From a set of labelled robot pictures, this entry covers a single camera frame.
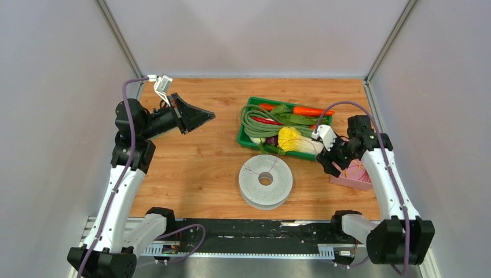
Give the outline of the pink rubber band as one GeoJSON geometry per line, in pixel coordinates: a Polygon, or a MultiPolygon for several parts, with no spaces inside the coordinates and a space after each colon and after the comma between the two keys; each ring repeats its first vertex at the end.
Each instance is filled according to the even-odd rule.
{"type": "Polygon", "coordinates": [[[323,148],[323,146],[318,142],[314,142],[313,140],[302,139],[302,138],[288,139],[288,140],[284,141],[283,143],[279,144],[279,146],[277,147],[277,155],[273,161],[273,164],[271,165],[271,168],[267,171],[267,173],[269,173],[273,169],[276,162],[279,160],[279,156],[282,153],[285,154],[288,150],[291,151],[293,149],[308,150],[309,148],[307,147],[307,145],[309,145],[309,144],[312,146],[312,151],[314,154],[318,154],[321,151],[321,149],[323,148]]]}

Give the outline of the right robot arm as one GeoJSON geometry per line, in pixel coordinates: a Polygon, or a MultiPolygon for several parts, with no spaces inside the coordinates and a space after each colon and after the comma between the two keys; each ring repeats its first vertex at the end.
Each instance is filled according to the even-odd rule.
{"type": "Polygon", "coordinates": [[[379,131],[369,115],[350,117],[347,135],[344,139],[331,126],[316,126],[311,138],[323,145],[316,160],[333,177],[339,177],[352,161],[359,160],[371,179],[381,219],[376,224],[358,211],[336,211],[331,237],[340,243],[356,239],[366,246],[373,264],[422,264],[435,228],[412,204],[395,165],[388,135],[379,131]]]}

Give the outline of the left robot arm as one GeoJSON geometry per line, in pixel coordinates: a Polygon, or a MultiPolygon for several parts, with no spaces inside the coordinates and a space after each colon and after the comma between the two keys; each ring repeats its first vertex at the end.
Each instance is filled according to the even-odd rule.
{"type": "Polygon", "coordinates": [[[158,237],[177,232],[174,212],[153,207],[126,232],[137,191],[151,164],[153,139],[178,129],[188,134],[215,119],[215,113],[188,104],[178,93],[169,103],[149,111],[134,98],[124,98],[115,109],[118,129],[112,151],[108,187],[96,220],[80,247],[70,248],[67,261],[78,277],[132,277],[137,259],[158,237]]]}

